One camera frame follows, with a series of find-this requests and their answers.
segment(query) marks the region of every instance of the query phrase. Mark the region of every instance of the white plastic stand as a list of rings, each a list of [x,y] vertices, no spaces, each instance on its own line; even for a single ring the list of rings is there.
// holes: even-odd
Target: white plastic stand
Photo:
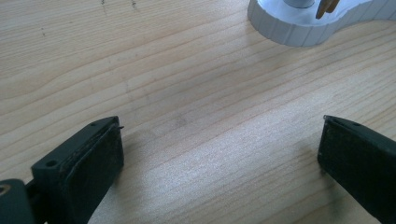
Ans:
[[[250,0],[247,16],[260,34],[293,47],[318,45],[359,21],[396,21],[396,0],[341,0],[320,20],[318,5],[319,0]]]

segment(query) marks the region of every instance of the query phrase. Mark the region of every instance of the wood grain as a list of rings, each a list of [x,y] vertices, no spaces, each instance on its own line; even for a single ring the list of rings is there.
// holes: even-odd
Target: wood grain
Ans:
[[[396,139],[396,24],[278,45],[248,1],[0,2],[0,179],[120,116],[91,223],[377,223],[320,173],[322,116]]]

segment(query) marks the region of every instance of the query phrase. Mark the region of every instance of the textured black surface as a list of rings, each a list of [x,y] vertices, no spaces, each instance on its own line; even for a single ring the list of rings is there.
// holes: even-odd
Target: textured black surface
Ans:
[[[87,223],[123,166],[117,117],[100,119],[32,167],[35,187],[49,203],[47,221]]]
[[[382,223],[396,223],[396,142],[358,123],[325,116],[322,169]]]

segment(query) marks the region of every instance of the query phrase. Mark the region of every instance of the screw hole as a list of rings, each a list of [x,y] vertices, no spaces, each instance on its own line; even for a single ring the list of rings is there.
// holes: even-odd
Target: screw hole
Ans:
[[[10,189],[10,185],[0,185],[0,196],[5,195]]]
[[[47,167],[52,167],[52,166],[55,166],[56,164],[58,164],[57,161],[48,161],[48,162],[46,163],[46,166],[47,166]]]

